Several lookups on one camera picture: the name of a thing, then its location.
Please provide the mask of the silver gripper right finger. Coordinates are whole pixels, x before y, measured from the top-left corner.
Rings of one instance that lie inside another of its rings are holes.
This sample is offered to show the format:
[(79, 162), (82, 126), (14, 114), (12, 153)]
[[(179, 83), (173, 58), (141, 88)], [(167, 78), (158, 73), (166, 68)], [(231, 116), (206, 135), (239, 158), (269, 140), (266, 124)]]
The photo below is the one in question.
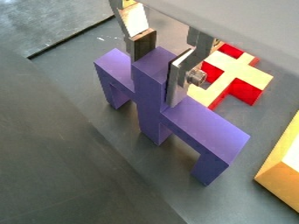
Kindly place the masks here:
[(187, 96), (190, 85), (199, 86), (207, 79), (202, 71), (202, 62), (211, 54), (214, 37), (195, 28), (190, 28), (187, 49), (171, 62), (167, 78), (166, 103), (175, 107)]

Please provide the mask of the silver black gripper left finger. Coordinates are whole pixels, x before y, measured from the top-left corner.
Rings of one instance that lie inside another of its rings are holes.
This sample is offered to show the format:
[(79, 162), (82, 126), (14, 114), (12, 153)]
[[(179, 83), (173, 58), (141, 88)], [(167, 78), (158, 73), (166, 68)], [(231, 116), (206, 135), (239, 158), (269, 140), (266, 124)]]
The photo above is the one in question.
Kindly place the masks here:
[(146, 7), (137, 0), (109, 0), (125, 33), (126, 51), (131, 61), (142, 59), (154, 49), (157, 30), (149, 25)]

